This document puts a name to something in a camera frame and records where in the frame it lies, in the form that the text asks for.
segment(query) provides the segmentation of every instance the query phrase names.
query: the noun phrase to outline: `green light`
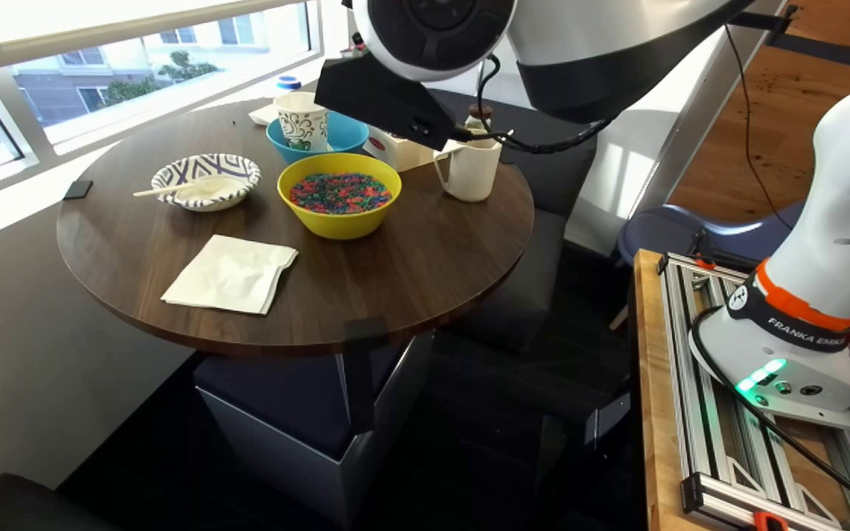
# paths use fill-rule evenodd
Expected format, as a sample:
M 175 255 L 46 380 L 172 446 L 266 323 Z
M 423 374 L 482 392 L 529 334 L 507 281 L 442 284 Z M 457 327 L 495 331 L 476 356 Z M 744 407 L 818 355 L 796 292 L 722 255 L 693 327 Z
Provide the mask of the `green light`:
M 786 367 L 786 356 L 775 356 L 775 361 L 764 364 L 761 370 L 755 370 L 752 374 L 746 374 L 746 379 L 737 383 L 737 392 L 752 390 L 752 387 L 761 383 L 764 379 L 775 374 L 783 367 Z

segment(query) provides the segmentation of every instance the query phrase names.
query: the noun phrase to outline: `dark floor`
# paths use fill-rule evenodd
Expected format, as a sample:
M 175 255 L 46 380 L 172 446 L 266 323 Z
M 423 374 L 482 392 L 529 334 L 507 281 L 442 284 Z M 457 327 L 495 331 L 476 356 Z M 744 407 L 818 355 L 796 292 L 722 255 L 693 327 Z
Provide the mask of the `dark floor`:
M 437 336 L 426 392 L 396 441 L 355 529 L 526 529 L 535 486 L 561 452 L 563 424 L 619 390 L 634 340 L 607 331 L 629 274 L 567 252 L 555 314 L 529 361 Z M 333 529 L 250 477 L 178 371 L 60 494 L 122 529 Z M 638 436 L 625 472 L 578 500 L 557 529 L 638 529 Z

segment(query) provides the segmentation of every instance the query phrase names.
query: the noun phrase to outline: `white bowl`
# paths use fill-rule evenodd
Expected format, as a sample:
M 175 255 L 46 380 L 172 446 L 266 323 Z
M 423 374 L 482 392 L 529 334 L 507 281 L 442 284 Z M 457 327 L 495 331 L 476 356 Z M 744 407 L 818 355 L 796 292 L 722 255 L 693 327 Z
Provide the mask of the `white bowl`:
M 206 193 L 206 196 L 172 193 L 172 196 L 160 196 L 160 202 L 178 205 L 178 206 L 192 209 L 192 212 L 219 212 L 219 209 L 231 209 L 231 206 L 241 205 L 246 196 L 260 181 L 260 168 L 240 153 L 192 153 L 192 157 L 184 157 L 184 160 L 161 166 L 151 178 L 151 185 L 153 188 L 179 185 L 179 184 L 198 181 L 203 174 L 235 178 L 235 181 L 246 181 L 246 185 L 226 185 L 223 193 Z

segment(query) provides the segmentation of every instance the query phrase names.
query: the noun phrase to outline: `yellow bowl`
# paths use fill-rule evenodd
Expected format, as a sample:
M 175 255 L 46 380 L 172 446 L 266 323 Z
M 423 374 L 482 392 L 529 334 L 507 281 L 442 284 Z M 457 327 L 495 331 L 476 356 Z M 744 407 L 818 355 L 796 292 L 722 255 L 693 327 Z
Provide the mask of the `yellow bowl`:
M 303 209 L 296 202 L 288 202 L 288 193 L 310 174 L 370 174 L 371 181 L 386 185 L 390 202 L 362 212 Z M 386 219 L 386 209 L 398 202 L 402 178 L 392 166 L 362 157 L 362 153 L 319 153 L 319 157 L 308 157 L 308 160 L 287 166 L 277 174 L 277 196 L 300 219 L 300 225 L 310 234 L 324 236 L 324 240 L 362 240 L 365 234 L 380 228 L 380 221 Z

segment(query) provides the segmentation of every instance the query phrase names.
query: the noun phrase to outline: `cable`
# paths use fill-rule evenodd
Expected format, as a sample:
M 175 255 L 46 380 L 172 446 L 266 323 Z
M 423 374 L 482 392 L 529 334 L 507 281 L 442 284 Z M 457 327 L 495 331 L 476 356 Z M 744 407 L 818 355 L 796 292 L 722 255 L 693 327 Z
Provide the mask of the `cable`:
M 772 215 L 778 219 L 778 225 L 786 230 L 790 230 L 787 221 L 778 215 L 768 185 L 761 184 L 761 174 L 755 171 L 752 148 L 750 148 L 752 146 L 752 97 L 750 97 L 750 85 L 746 85 L 746 67 L 744 67 L 737 41 L 731 38 L 731 29 L 730 26 L 722 26 L 722 29 L 725 29 L 725 41 L 730 41 L 731 59 L 737 63 L 737 72 L 740 72 L 740 89 L 744 89 L 744 160 L 746 160 L 746 168 L 750 168 L 752 181 L 758 184 L 761 196 L 768 197 L 768 205 L 769 205 Z
M 483 76 L 483 66 L 482 66 L 482 75 L 477 75 L 477 76 L 482 76 L 482 79 L 477 79 L 477 113 L 476 113 L 477 120 L 482 120 L 482 126 L 488 129 L 483 140 L 495 140 L 495 141 L 504 146 L 504 148 L 529 151 L 529 153 L 561 153 L 561 151 L 570 151 L 570 148 L 576 148 L 576 146 L 591 141 L 592 137 L 598 137 L 598 132 L 613 120 L 613 115 L 610 115 L 610 119 L 601 119 L 601 120 L 591 125 L 586 129 L 576 132 L 572 140 L 548 141 L 548 146 L 520 141 L 520 140 L 513 140 L 513 129 L 499 132 L 499 129 L 491 126 L 491 119 L 488 119 L 488 113 L 483 113 L 483 89 L 488 89 L 488 82 L 502 72 L 502 59 L 492 56 L 492 54 L 491 54 L 488 59 L 491 59 L 492 72 Z
M 691 340 L 693 340 L 703 364 L 715 371 L 715 379 L 722 383 L 722 390 L 730 390 L 730 396 L 737 399 L 740 407 L 750 411 L 750 413 L 758 418 L 758 424 L 764 424 L 768 432 L 772 432 L 783 443 L 787 443 L 795 452 L 800 452 L 811 467 L 818 467 L 818 470 L 827 472 L 833 480 L 837 480 L 842 486 L 850 489 L 850 477 L 837 476 L 833 467 L 827 467 L 821 458 L 815 458 L 802 443 L 796 443 L 795 436 L 787 436 L 786 432 L 778 432 L 778 424 L 775 424 L 769 415 L 764 415 L 755 405 L 746 402 L 744 392 L 737 392 L 737 390 L 730 383 L 730 379 L 722 374 L 722 370 L 715 364 L 712 351 L 707 351 L 707 349 L 703 345 L 703 340 L 699 340 L 699 323 L 707 320 L 707 315 L 718 314 L 718 309 L 721 309 L 721 308 L 703 309 L 703 314 L 693 320 L 693 325 L 691 325 Z

